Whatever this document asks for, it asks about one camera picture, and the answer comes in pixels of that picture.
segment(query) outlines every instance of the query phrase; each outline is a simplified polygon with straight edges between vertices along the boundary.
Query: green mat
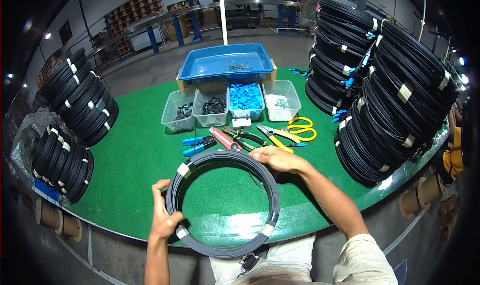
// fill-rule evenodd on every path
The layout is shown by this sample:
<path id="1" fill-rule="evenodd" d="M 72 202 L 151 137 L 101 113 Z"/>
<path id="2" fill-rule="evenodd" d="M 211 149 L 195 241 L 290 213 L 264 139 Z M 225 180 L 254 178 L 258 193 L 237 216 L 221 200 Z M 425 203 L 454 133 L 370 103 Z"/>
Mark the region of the green mat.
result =
<path id="1" fill-rule="evenodd" d="M 310 118 L 317 138 L 306 147 L 296 148 L 322 174 L 333 181 L 363 210 L 411 178 L 435 153 L 427 153 L 416 164 L 408 162 L 374 189 L 357 184 L 342 168 L 333 145 L 338 124 L 317 109 L 303 89 L 305 78 L 279 68 L 277 79 L 288 79 L 297 89 L 302 108 L 298 115 Z M 94 171 L 85 195 L 67 209 L 103 228 L 130 237 L 147 240 L 150 232 L 153 197 L 151 185 L 159 179 L 170 179 L 185 161 L 182 139 L 194 132 L 172 134 L 160 124 L 166 99 L 178 90 L 175 81 L 149 87 L 117 98 L 118 119 L 110 133 L 91 148 Z M 258 121 L 281 128 L 286 122 L 270 122 L 265 109 Z M 231 115 L 227 118 L 231 126 Z M 208 136 L 208 128 L 197 123 L 197 136 Z M 252 132 L 261 135 L 253 127 Z M 288 139 L 277 136 L 283 143 Z M 217 144 L 215 149 L 223 148 Z M 329 225 L 308 190 L 298 180 L 279 184 L 281 212 L 269 241 L 283 240 L 313 232 Z M 189 231 L 198 240 L 215 246 L 239 245 L 255 237 L 265 223 L 267 196 L 255 185 L 247 172 L 219 168 L 201 175 L 189 187 L 183 201 L 183 214 Z"/>

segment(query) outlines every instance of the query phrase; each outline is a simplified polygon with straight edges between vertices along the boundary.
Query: black and green pliers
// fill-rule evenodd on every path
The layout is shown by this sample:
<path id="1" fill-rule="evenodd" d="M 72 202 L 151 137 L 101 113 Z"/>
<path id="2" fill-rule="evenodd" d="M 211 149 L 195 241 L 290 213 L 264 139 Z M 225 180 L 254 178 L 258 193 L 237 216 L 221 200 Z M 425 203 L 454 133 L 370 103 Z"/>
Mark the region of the black and green pliers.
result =
<path id="1" fill-rule="evenodd" d="M 245 149 L 247 152 L 251 152 L 253 149 L 256 148 L 256 146 L 253 146 L 251 144 L 248 144 L 243 141 L 242 138 L 251 140 L 258 145 L 267 145 L 267 141 L 265 141 L 263 138 L 259 137 L 258 135 L 252 134 L 252 133 L 245 133 L 241 131 L 235 131 L 230 127 L 223 126 L 222 127 L 222 132 L 225 134 L 230 135 L 233 138 L 233 141 L 236 142 L 242 149 Z"/>

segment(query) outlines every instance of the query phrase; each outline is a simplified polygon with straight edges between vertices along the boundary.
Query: machine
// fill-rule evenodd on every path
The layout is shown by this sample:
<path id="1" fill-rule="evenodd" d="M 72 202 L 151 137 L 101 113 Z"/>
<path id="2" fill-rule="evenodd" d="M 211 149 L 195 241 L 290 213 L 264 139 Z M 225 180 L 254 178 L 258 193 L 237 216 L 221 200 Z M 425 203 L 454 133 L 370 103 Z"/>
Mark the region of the machine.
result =
<path id="1" fill-rule="evenodd" d="M 225 6 L 225 16 L 226 16 L 226 28 L 227 29 L 236 29 L 236 28 L 255 28 L 256 25 L 260 24 L 260 14 L 262 13 L 263 8 L 261 5 L 226 5 Z M 217 24 L 221 27 L 221 18 L 220 18 L 220 8 L 215 8 L 215 18 Z"/>

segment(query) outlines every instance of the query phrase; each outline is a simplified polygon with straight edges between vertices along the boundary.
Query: blue plastic tray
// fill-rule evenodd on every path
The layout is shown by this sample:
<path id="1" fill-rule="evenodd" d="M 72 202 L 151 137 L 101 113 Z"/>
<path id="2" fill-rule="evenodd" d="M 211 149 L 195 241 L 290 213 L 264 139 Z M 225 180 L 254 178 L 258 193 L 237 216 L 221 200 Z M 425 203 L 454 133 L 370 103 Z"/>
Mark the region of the blue plastic tray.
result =
<path id="1" fill-rule="evenodd" d="M 244 64 L 247 69 L 230 71 L 230 65 Z M 267 78 L 273 65 L 264 47 L 258 43 L 200 48 L 188 53 L 178 78 L 186 84 Z"/>

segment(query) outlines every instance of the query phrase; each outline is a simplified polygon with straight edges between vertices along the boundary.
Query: fiber optic cable coil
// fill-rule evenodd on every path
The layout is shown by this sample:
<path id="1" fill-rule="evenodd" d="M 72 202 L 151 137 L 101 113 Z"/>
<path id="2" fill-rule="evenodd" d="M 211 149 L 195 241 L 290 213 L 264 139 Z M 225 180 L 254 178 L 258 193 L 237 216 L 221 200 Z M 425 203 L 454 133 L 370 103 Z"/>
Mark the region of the fiber optic cable coil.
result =
<path id="1" fill-rule="evenodd" d="M 48 76 L 40 93 L 86 146 L 102 140 L 117 120 L 118 104 L 92 70 L 84 48 Z"/>
<path id="2" fill-rule="evenodd" d="M 166 209 L 170 215 L 181 211 L 182 200 L 181 190 L 186 190 L 200 174 L 208 169 L 216 167 L 235 167 L 251 172 L 265 186 L 269 214 L 267 221 L 257 236 L 249 242 L 237 247 L 210 247 L 196 240 L 181 222 L 175 233 L 177 237 L 185 242 L 192 250 L 203 255 L 228 259 L 240 257 L 260 247 L 272 234 L 279 218 L 280 196 L 277 182 L 272 174 L 260 162 L 252 157 L 233 150 L 207 151 L 194 156 L 192 159 L 182 163 L 177 173 L 172 178 L 170 187 L 166 193 Z"/>
<path id="3" fill-rule="evenodd" d="M 78 202 L 87 190 L 93 167 L 90 149 L 71 140 L 57 123 L 46 128 L 32 161 L 35 178 L 51 188 L 47 195 L 57 191 L 70 203 Z"/>
<path id="4" fill-rule="evenodd" d="M 319 4 L 305 92 L 321 111 L 334 115 L 358 97 L 371 61 L 358 66 L 379 33 L 379 21 L 332 0 Z"/>
<path id="5" fill-rule="evenodd" d="M 345 170 L 369 187 L 431 148 L 458 97 L 453 78 L 422 43 L 387 19 L 379 30 L 369 74 L 333 140 Z"/>

